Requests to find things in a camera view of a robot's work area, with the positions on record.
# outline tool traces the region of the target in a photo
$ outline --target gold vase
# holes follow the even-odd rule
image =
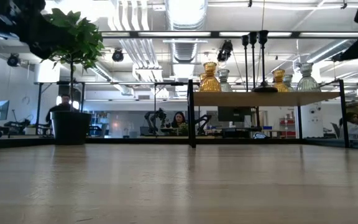
[[[220,92],[221,85],[215,78],[216,63],[207,62],[204,64],[206,77],[201,81],[200,91],[204,92]]]
[[[283,82],[285,70],[278,69],[273,72],[274,75],[274,87],[277,88],[278,92],[289,92],[287,85]]]
[[[205,77],[206,77],[206,73],[200,74],[200,83],[202,83],[204,81]]]

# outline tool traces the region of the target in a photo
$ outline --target potted plant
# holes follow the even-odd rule
[[[70,98],[73,101],[73,76],[75,65],[81,64],[83,70],[95,67],[97,57],[102,56],[100,51],[104,48],[103,38],[98,27],[86,18],[81,18],[81,12],[70,11],[67,15],[60,9],[52,9],[52,14],[45,18],[55,26],[65,28],[75,41],[58,45],[49,57],[57,63],[70,65]],[[51,113],[53,131],[57,144],[84,144],[89,131],[91,115],[74,110],[71,104],[70,111],[55,111]]]

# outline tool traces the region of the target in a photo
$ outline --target black plant pot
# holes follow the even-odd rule
[[[90,129],[91,115],[87,113],[56,111],[51,112],[56,144],[80,145],[85,143]]]

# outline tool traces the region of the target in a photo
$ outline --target dark hair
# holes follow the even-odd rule
[[[179,128],[179,125],[178,125],[177,119],[176,119],[176,117],[177,117],[178,114],[180,114],[181,117],[183,118],[182,123],[186,123],[185,114],[183,114],[183,113],[180,112],[180,111],[179,111],[179,112],[176,112],[175,115],[173,116],[173,121],[172,121],[172,127],[173,127],[173,128]]]
[[[346,121],[349,122],[353,118],[354,115],[358,116],[358,114],[355,112],[347,112],[346,113]],[[342,124],[343,124],[343,119],[341,118],[341,119],[339,119],[339,125],[342,126]]]

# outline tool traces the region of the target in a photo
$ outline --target security camera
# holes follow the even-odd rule
[[[231,44],[231,40],[225,40],[221,50],[218,53],[218,62],[225,62],[231,56],[231,52],[233,51],[233,45]]]
[[[10,67],[19,67],[21,64],[19,54],[11,54],[11,56],[7,59],[7,64]]]
[[[112,60],[115,62],[121,62],[124,60],[124,54],[122,53],[122,49],[114,49]]]

